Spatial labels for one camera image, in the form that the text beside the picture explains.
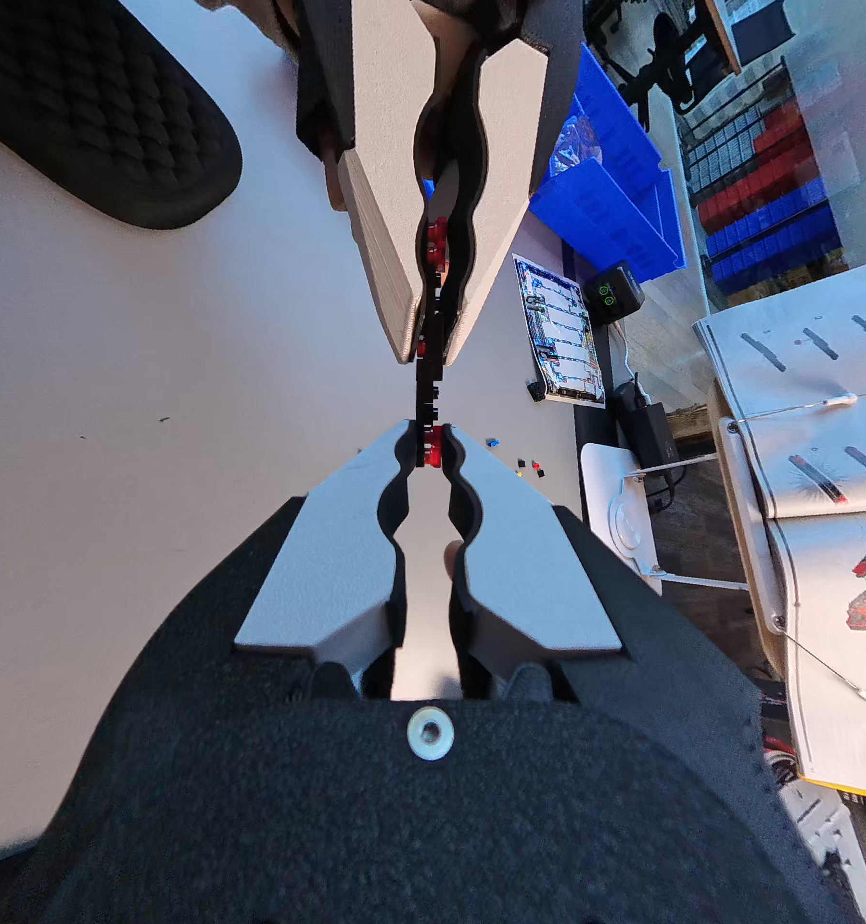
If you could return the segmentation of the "black power adapter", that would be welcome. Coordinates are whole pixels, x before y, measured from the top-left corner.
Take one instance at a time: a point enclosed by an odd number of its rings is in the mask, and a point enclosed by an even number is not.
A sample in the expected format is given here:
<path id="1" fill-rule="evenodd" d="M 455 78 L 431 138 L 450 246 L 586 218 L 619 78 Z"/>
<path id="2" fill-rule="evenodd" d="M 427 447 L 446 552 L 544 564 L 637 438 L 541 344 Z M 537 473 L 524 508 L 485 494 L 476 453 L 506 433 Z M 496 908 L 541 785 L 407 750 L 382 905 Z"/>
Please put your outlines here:
<path id="1" fill-rule="evenodd" d="M 613 417 L 640 468 L 675 466 L 679 453 L 661 403 L 649 403 L 634 379 L 617 386 L 611 397 Z"/>

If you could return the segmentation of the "black office chair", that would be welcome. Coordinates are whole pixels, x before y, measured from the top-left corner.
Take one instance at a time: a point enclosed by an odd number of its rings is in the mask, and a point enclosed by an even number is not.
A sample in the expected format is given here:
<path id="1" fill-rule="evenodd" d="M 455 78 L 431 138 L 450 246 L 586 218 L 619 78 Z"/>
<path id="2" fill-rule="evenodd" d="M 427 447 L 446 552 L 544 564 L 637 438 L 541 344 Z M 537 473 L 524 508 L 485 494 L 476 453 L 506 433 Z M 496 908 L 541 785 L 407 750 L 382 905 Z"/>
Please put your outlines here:
<path id="1" fill-rule="evenodd" d="M 629 107 L 635 107 L 638 124 L 649 131 L 649 94 L 653 87 L 659 87 L 669 98 L 673 107 L 682 114 L 688 114 L 706 96 L 693 83 L 687 54 L 697 40 L 704 40 L 704 47 L 713 60 L 704 73 L 715 73 L 717 79 L 729 75 L 740 75 L 741 64 L 736 41 L 727 16 L 724 2 L 694 1 L 690 3 L 694 18 L 685 29 L 679 29 L 672 18 L 660 13 L 653 27 L 653 46 L 650 58 L 633 75 L 613 60 L 607 50 L 608 36 L 603 31 L 606 21 L 616 14 L 612 30 L 622 23 L 623 2 L 590 1 L 583 4 L 583 25 L 586 44 L 598 54 L 603 67 L 610 67 L 621 78 L 619 93 Z"/>

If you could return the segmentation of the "black lego plate white emblem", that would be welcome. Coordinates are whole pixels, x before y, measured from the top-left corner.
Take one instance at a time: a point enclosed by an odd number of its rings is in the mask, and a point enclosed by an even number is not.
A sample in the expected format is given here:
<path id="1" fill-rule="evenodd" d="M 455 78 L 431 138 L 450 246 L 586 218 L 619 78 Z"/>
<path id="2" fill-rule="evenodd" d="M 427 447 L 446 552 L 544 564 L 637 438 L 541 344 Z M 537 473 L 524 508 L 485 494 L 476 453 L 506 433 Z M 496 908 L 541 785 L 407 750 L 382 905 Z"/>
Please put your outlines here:
<path id="1" fill-rule="evenodd" d="M 444 319 L 439 306 L 442 277 L 447 271 L 448 220 L 427 223 L 421 237 L 421 269 L 425 284 L 422 317 L 417 323 L 416 364 L 416 467 L 441 465 L 439 384 L 443 375 Z"/>

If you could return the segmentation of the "stack of red blue bins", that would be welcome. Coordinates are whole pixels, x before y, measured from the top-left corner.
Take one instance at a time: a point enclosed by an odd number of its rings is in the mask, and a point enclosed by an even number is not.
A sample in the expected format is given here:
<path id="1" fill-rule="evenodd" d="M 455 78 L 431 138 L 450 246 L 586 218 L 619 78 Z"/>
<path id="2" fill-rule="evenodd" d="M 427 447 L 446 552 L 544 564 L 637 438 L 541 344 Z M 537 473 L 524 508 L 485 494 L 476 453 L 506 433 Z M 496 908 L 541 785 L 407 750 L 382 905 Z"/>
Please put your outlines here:
<path id="1" fill-rule="evenodd" d="M 849 269 L 794 96 L 760 99 L 685 155 L 704 280 L 734 307 Z"/>

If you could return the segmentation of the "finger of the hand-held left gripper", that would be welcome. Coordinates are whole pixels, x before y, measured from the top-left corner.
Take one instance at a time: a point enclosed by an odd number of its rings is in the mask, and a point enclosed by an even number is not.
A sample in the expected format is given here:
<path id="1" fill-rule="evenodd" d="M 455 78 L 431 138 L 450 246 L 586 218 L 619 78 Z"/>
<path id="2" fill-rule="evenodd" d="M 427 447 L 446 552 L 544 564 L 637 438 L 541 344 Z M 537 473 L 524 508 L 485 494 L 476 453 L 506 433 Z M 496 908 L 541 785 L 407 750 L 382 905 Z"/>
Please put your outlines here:
<path id="1" fill-rule="evenodd" d="M 479 54 L 453 92 L 448 140 L 458 191 L 439 297 L 445 366 L 471 334 L 528 209 L 547 66 L 544 53 L 514 39 Z"/>
<path id="2" fill-rule="evenodd" d="M 408 363 L 426 285 L 416 132 L 435 88 L 436 46 L 411 2 L 352 7 L 355 144 L 338 172 L 381 326 L 396 361 Z"/>

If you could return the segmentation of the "sticker sheet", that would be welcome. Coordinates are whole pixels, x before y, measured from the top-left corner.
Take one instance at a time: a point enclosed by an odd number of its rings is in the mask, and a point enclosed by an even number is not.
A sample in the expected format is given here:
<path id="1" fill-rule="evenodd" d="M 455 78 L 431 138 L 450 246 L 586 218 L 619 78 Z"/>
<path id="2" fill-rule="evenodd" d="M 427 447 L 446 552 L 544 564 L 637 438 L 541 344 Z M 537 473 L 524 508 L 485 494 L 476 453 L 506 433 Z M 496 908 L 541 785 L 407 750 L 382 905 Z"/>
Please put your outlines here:
<path id="1" fill-rule="evenodd" d="M 533 357 L 532 381 L 545 384 L 546 400 L 603 410 L 606 390 L 581 288 L 522 256 L 512 259 Z"/>

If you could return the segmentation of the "person's left hand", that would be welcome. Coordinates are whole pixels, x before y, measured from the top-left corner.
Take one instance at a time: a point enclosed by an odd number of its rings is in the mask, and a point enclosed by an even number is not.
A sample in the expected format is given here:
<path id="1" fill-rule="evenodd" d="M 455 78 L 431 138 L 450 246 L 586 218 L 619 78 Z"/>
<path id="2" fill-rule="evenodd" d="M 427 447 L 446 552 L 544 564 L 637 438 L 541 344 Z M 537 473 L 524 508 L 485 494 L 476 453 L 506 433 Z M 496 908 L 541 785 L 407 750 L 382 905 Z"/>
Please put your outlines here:
<path id="1" fill-rule="evenodd" d="M 331 208 L 337 213 L 346 213 L 347 204 L 340 181 L 338 162 L 333 146 L 322 149 L 321 159 L 324 167 L 326 190 Z"/>

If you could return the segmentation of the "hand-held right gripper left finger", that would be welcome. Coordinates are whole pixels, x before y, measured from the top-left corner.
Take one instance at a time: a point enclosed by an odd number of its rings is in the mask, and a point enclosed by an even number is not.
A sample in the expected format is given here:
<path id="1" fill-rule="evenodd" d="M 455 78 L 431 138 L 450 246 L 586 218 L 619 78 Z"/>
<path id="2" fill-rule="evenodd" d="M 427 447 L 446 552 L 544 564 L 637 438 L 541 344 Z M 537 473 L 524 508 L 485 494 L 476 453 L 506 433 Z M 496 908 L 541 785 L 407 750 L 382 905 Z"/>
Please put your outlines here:
<path id="1" fill-rule="evenodd" d="M 234 646 L 340 664 L 364 696 L 389 699 L 404 643 L 404 553 L 414 423 L 398 422 L 306 496 Z"/>

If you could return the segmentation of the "scattered small lego pieces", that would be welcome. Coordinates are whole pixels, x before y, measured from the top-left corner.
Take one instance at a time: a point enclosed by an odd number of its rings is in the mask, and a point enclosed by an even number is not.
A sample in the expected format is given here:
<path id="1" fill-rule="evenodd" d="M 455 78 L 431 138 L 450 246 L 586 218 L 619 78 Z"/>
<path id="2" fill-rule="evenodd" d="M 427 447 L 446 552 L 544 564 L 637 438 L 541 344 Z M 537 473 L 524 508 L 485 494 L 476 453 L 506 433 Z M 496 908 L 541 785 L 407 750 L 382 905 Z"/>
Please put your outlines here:
<path id="1" fill-rule="evenodd" d="M 512 466 L 516 474 L 523 477 L 524 471 L 531 471 L 536 479 L 544 479 L 546 472 L 541 464 L 534 459 L 526 458 L 521 454 L 514 454 L 510 451 L 504 442 L 496 437 L 488 436 L 485 438 L 485 448 L 495 456 L 498 456 L 508 466 Z"/>

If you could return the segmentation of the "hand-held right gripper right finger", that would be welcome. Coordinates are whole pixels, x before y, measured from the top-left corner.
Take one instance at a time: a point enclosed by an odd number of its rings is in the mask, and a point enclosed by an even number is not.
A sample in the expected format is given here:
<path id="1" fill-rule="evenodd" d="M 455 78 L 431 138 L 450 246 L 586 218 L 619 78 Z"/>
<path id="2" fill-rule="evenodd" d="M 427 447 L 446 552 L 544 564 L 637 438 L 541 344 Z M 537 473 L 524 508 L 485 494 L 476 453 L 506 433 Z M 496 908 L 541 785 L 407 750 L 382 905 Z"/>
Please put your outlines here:
<path id="1" fill-rule="evenodd" d="M 618 655 L 622 641 L 555 507 L 459 427 L 443 427 L 448 515 L 459 546 L 449 624 L 464 699 L 525 664 Z"/>

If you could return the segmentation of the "clear bag of lego parts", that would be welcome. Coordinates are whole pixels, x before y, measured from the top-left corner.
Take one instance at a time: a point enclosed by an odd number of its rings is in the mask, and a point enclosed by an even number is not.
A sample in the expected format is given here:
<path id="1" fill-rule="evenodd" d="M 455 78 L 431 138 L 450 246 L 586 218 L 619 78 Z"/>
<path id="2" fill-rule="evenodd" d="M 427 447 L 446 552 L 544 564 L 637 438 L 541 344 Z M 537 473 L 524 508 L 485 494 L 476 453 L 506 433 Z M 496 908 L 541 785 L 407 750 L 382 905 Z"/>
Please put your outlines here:
<path id="1" fill-rule="evenodd" d="M 570 115 L 562 125 L 548 165 L 548 175 L 557 177 L 589 160 L 603 164 L 599 137 L 590 118 L 581 113 Z"/>

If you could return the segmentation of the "black charger green lights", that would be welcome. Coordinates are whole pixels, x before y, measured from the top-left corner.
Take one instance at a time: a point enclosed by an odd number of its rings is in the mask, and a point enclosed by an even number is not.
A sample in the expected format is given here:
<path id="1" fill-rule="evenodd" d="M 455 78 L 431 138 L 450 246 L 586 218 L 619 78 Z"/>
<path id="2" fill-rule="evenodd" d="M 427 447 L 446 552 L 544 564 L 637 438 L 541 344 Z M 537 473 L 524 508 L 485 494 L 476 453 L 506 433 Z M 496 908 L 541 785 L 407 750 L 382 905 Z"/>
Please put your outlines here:
<path id="1" fill-rule="evenodd" d="M 586 309 L 593 326 L 612 325 L 643 305 L 646 295 L 637 283 L 631 265 L 620 260 L 582 287 Z"/>

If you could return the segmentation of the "black quilted wrist rest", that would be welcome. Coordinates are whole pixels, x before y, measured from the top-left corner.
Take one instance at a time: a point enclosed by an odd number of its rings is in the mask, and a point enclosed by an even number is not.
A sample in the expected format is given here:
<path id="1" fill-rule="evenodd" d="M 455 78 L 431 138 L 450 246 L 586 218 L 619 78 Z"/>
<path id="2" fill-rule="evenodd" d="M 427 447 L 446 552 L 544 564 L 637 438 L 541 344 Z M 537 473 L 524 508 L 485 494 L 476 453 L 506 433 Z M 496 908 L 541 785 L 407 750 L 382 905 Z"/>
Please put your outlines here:
<path id="1" fill-rule="evenodd" d="M 0 1 L 0 142 L 81 202 L 196 223 L 242 175 L 224 113 L 116 1 Z"/>

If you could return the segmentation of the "white stand base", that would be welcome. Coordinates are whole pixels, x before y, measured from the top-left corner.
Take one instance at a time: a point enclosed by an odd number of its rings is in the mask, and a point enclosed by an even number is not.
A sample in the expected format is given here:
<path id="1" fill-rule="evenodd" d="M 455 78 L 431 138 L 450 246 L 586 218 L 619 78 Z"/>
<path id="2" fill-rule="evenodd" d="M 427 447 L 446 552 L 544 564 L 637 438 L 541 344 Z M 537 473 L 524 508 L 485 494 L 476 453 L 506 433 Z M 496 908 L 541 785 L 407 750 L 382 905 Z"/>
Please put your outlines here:
<path id="1" fill-rule="evenodd" d="M 590 529 L 658 595 L 657 549 L 640 466 L 627 448 L 586 443 L 580 467 Z"/>

